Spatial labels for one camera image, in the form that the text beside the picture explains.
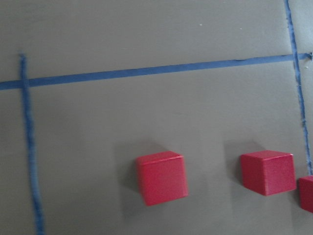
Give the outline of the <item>red block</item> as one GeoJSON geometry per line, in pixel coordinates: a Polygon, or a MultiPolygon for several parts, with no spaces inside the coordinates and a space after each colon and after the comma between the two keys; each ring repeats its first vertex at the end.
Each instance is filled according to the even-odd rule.
{"type": "Polygon", "coordinates": [[[298,184],[301,208],[313,212],[313,176],[299,178],[298,184]]]}
{"type": "Polygon", "coordinates": [[[165,151],[135,160],[140,194],[145,205],[153,206],[188,196],[184,156],[165,151]]]}
{"type": "Polygon", "coordinates": [[[293,154],[272,150],[240,156],[243,186],[264,196],[296,189],[293,154]]]}

